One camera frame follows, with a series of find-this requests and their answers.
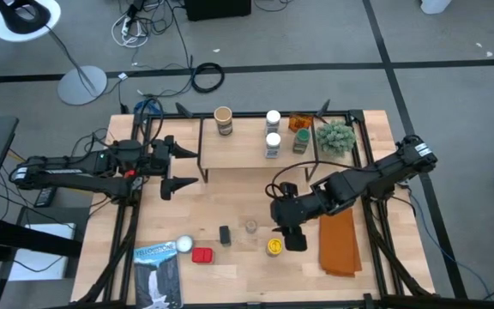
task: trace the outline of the green plant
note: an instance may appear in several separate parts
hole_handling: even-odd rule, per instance
[[[352,127],[333,120],[330,124],[317,128],[316,139],[324,152],[333,156],[344,156],[346,152],[352,150],[356,135]]]

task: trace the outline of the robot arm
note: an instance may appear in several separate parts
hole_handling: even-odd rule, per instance
[[[286,249],[304,251],[306,238],[300,225],[320,215],[336,215],[353,206],[361,195],[386,200],[394,194],[395,183],[428,173],[437,158],[418,136],[407,136],[398,142],[395,153],[360,169],[331,173],[311,185],[312,193],[298,196],[297,186],[281,183],[283,197],[270,205],[276,232],[285,237]]]
[[[109,148],[89,152],[82,157],[46,158],[33,156],[19,164],[10,180],[19,189],[33,190],[50,186],[102,192],[111,199],[127,200],[134,182],[143,176],[160,176],[160,195],[164,200],[197,179],[180,179],[169,175],[171,158],[195,158],[197,154],[181,148],[173,136],[154,140],[150,154],[135,140],[113,143]],[[113,177],[117,173],[123,176]]]

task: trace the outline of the white cap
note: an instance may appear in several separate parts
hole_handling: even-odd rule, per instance
[[[280,119],[281,119],[281,114],[278,111],[272,110],[266,113],[266,120],[271,124],[275,124],[279,122]]]
[[[183,235],[178,237],[177,239],[177,251],[182,252],[182,253],[188,253],[190,250],[192,250],[192,247],[194,246],[194,240],[188,236],[188,235]]]
[[[266,144],[268,146],[277,146],[281,142],[281,136],[277,133],[270,133],[266,135]]]

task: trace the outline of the book cover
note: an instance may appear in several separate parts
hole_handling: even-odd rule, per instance
[[[137,248],[134,258],[136,308],[182,308],[175,242]]]

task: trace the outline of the orange cloth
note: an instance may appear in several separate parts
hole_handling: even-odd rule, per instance
[[[353,210],[338,215],[322,215],[319,221],[319,263],[334,276],[354,277],[361,271]]]

